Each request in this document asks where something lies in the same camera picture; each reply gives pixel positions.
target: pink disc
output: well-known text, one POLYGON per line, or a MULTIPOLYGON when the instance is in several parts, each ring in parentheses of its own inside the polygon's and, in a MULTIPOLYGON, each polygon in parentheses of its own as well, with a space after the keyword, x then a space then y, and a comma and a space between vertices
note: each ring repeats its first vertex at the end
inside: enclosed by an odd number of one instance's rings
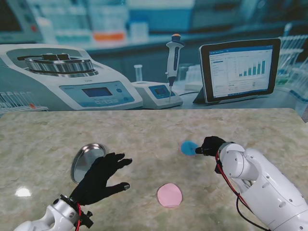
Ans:
POLYGON ((182 202, 182 193, 175 184, 169 183, 159 188, 157 198, 163 207, 175 208, 182 202))

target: orange label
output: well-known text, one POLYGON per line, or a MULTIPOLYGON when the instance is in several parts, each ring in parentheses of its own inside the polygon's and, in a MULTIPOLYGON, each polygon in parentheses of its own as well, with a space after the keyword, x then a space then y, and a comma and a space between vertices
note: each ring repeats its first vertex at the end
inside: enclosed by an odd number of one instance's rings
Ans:
POLYGON ((125 33, 94 33, 94 39, 96 41, 120 41, 125 39, 125 33))

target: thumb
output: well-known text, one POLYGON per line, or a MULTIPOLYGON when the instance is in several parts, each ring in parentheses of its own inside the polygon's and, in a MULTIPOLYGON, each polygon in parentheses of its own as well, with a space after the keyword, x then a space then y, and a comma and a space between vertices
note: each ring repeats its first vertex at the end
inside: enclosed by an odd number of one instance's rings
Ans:
POLYGON ((102 199, 106 198, 108 196, 111 196, 113 194, 125 191, 129 188, 130 188, 130 184, 128 184, 126 182, 122 182, 122 183, 119 183, 119 184, 114 185, 114 186, 106 187, 104 189, 103 193, 102 193, 102 196, 103 196, 102 199))
POLYGON ((125 191, 130 188, 130 185, 126 182, 122 182, 120 184, 106 187, 102 191, 99 189, 96 189, 95 191, 86 194, 80 201, 80 205, 91 205, 96 202, 99 202, 100 200, 109 197, 113 194, 125 191))

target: metal lid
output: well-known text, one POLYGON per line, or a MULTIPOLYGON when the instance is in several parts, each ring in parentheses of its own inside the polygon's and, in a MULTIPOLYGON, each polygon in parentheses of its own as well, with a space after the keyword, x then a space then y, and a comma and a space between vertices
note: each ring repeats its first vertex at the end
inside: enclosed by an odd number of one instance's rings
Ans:
POLYGON ((43 74, 79 74, 95 71, 90 59, 46 60, 43 56, 42 58, 25 58, 30 71, 43 74))
POLYGON ((106 150, 99 143, 89 143, 83 146, 75 156, 71 167, 71 178, 79 184, 86 172, 98 157, 105 157, 106 150))

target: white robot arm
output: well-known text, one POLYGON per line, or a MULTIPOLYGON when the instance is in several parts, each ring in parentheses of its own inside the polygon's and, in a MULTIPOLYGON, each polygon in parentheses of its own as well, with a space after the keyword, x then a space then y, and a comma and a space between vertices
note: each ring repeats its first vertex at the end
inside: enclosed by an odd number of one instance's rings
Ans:
POLYGON ((308 231, 304 196, 261 152, 229 142, 219 148, 218 156, 224 174, 271 231, 308 231))
POLYGON ((52 205, 47 206, 45 215, 35 221, 26 221, 19 225, 14 231, 69 231, 77 222, 81 222, 90 228, 93 222, 90 220, 91 212, 87 215, 78 215, 78 208, 65 196, 55 200, 52 205))

